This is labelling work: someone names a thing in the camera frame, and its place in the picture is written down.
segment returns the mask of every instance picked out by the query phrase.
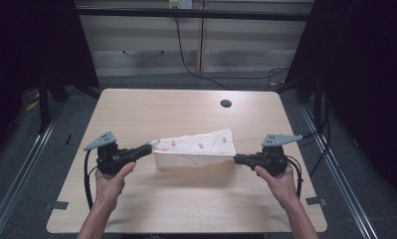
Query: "gray carpet floor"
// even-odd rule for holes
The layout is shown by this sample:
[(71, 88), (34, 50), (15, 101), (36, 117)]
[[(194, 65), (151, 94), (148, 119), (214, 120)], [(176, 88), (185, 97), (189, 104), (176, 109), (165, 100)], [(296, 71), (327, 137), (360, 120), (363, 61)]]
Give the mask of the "gray carpet floor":
[[(264, 73), (229, 73), (227, 77), (260, 77)], [(220, 77), (226, 74), (207, 74), (206, 77)], [(138, 77), (101, 78), (101, 90), (106, 88), (142, 89), (199, 89), (226, 90), (208, 79), (197, 79), (188, 74), (171, 74)], [(270, 85), (269, 79), (259, 80), (215, 80), (236, 91), (261, 91)], [(51, 114), (62, 111), (57, 117), (53, 132), (44, 147), (34, 170), (18, 197), (16, 205), (1, 231), (0, 238), (76, 238), (76, 235), (50, 234), (46, 230), (51, 212), (44, 209), (46, 203), (57, 200), (66, 175), (72, 164), (81, 139), (87, 128), (98, 100), (76, 89), (68, 88), (69, 100), (65, 104), (50, 102)], [(295, 134), (308, 134), (309, 127), (304, 120), (301, 103), (296, 92), (281, 94), (289, 120)], [(31, 98), (24, 99), (23, 106), (15, 118), (7, 141), (0, 150), (0, 203), (7, 189), (19, 172), (38, 136), (40, 112), (36, 107), (26, 112), (25, 106)], [(353, 137), (345, 124), (332, 109), (330, 122), (330, 148), (340, 163), (349, 184), (369, 216), (378, 238), (397, 238), (397, 195), (385, 180), (374, 170), (367, 155), (355, 147)], [(321, 155), (313, 138), (301, 141), (300, 151), (308, 170)], [(319, 233), (320, 238), (363, 238), (353, 216), (333, 179), (325, 162), (322, 162), (312, 177), (317, 196), (327, 205), (322, 207), (328, 228)], [(201, 238), (197, 235), (161, 235), (164, 238)], [(106, 234), (104, 238), (120, 238), (121, 235)], [(147, 238), (149, 235), (125, 235), (124, 238)], [(264, 238), (263, 235), (206, 235), (202, 238)], [(293, 238), (291, 233), (274, 233), (266, 238)]]

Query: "table top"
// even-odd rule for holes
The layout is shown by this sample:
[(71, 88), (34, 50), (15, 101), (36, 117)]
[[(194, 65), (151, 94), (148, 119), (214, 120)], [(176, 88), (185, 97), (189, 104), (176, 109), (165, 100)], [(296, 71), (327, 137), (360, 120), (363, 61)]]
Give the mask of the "table top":
[[(229, 100), (229, 108), (221, 101)], [(88, 125), (47, 229), (78, 233), (89, 208), (84, 191), (83, 148), (107, 130), (119, 148), (138, 147), (152, 139), (207, 133), (230, 128), (238, 153), (261, 151), (267, 133), (293, 134), (276, 93), (180, 90), (105, 90)], [(316, 231), (326, 222), (295, 142), (285, 154), (302, 167), (301, 202)], [(89, 167), (96, 166), (97, 150)], [(159, 170), (153, 153), (141, 158), (111, 214), (106, 232), (116, 233), (264, 233), (290, 232), (288, 217), (267, 183), (247, 166), (231, 161), (202, 168)], [(95, 198), (96, 179), (91, 177)]]

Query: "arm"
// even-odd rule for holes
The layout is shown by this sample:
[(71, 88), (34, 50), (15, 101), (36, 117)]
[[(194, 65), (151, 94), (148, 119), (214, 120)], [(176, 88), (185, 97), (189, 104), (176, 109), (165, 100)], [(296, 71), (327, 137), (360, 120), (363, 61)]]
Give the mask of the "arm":
[(116, 208), (117, 198), (124, 188), (124, 178), (135, 168), (135, 163), (125, 165), (115, 177), (109, 177), (96, 171), (97, 196), (96, 201), (81, 228), (79, 239), (101, 238), (105, 225)]
[(294, 237), (297, 239), (317, 239), (318, 235), (298, 199), (294, 171), (291, 166), (288, 165), (286, 171), (277, 177), (272, 177), (260, 166), (256, 166), (255, 170), (267, 182), (273, 195), (288, 215)]

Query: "white cloth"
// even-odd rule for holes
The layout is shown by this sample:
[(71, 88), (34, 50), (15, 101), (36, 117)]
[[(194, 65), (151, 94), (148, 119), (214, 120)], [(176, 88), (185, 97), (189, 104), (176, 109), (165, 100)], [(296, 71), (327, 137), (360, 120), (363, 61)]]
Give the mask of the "white cloth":
[(232, 160), (236, 154), (229, 128), (193, 136), (162, 138), (153, 151), (157, 167), (202, 167)]

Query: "power outlet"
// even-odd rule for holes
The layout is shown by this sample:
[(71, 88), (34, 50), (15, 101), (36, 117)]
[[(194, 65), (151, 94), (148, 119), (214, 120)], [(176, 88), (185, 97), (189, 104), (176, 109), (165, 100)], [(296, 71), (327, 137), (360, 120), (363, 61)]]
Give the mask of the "power outlet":
[(180, 9), (192, 9), (192, 0), (180, 0)]
[(180, 9), (180, 0), (169, 0), (169, 9)]

